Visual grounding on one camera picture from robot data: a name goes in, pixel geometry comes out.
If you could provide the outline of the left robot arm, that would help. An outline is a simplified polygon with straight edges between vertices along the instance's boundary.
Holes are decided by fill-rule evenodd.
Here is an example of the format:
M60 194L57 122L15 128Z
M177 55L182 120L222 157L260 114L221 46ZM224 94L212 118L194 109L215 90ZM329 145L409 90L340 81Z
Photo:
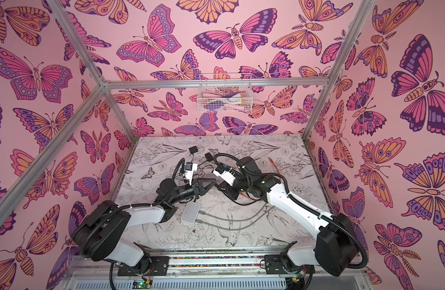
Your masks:
M146 274L152 267L148 248L126 241L125 231L139 225L167 222L177 211L176 203L198 199L215 186L215 178L197 178L183 186L167 178L160 183L152 204L119 206L107 200L76 226L70 238L83 257L125 266L136 275Z

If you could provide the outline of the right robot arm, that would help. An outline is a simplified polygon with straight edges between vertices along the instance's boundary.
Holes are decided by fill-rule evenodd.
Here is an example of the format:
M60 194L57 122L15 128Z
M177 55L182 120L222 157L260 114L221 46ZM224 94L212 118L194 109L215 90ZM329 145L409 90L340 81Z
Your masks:
M215 160L215 175L223 179L224 194L246 192L276 207L298 222L313 237L314 245L289 243L280 254L282 267L288 273L307 266L320 266L328 274L339 277L345 269L362 269L369 262L364 245L359 241L351 220L343 214L334 215L295 195L285 176L263 173L250 157L238 159L235 167Z

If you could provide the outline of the black power adapter near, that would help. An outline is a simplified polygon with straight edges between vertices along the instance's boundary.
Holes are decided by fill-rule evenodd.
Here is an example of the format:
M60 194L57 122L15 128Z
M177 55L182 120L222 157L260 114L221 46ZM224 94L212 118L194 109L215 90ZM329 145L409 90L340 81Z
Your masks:
M213 155L212 155L211 153L206 153L206 154L205 154L205 158L206 158L206 160L207 160L208 162L211 162L211 161L214 160L214 157L213 157Z

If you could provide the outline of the black power adapter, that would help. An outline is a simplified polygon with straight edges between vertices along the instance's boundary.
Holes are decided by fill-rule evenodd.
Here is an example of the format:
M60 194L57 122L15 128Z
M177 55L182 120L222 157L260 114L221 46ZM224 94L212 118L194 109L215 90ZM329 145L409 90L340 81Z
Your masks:
M211 161L214 160L214 157L213 157L213 155L212 155L211 153L206 153L206 154L205 154L205 158L206 158L206 160L207 160L208 162L211 162Z
M192 146L192 147L190 147L190 148L189 148L189 152L190 152L191 155L197 153L197 152L198 152L198 148L197 148L197 146Z

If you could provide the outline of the black power adapter far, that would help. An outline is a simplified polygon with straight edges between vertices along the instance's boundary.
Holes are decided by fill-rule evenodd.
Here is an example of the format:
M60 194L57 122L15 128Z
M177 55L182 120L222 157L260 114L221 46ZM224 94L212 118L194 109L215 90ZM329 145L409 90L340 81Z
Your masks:
M190 147L190 148L189 148L189 152L190 152L191 155L197 153L197 152L198 152L198 148L197 148L197 146L192 146L192 147Z

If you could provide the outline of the front aluminium rail base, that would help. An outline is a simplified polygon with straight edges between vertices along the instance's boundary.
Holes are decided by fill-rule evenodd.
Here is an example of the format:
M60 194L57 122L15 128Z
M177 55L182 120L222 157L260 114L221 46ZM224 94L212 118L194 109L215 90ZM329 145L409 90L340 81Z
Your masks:
M277 248L269 250L151 252L151 269L133 274L124 265L76 257L62 290L371 290L366 271L346 269L339 277L319 266L288 272Z

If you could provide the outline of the aluminium frame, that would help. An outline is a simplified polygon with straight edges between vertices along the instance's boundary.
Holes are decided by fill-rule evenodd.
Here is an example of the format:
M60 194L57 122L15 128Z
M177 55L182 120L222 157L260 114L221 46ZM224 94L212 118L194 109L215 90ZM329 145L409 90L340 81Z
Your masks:
M198 88L201 85L208 87L240 87L247 81L245 79L209 79L209 80L140 80L132 82L122 81L107 81L100 74L97 66L91 60L88 55L87 49L81 42L81 37L76 33L74 25L69 20L66 10L63 8L59 1L48 1L48 5L53 11L54 17L60 22L62 28L73 42L75 50L78 52L79 57L86 65L88 72L92 79L96 83L95 90L91 93L89 98L81 103L81 106L75 111L69 121L54 136L52 141L49 142L45 150L38 156L33 165L19 177L12 187L10 187L6 195L0 202L0 226L6 221L12 211L17 207L21 200L25 197L25 194L29 190L30 186L36 181L37 177L47 167L48 163L60 152L60 150L66 145L68 139L74 134L75 130L82 123L84 117L87 115L91 107L104 97L110 104L118 122L128 134L131 141L135 141L136 138L132 132L132 127L128 124L125 115L118 107L116 101L113 99L111 90L122 88ZM353 20L348 26L347 36L342 44L341 50L336 57L335 63L328 77L291 77L283 79L252 79L250 81L253 85L262 85L265 87L281 86L281 85L322 85L324 86L323 93L326 93L331 88L333 82L337 79L338 73L342 69L346 58L348 57L351 47L361 32L365 20L372 10L374 1L361 1Z

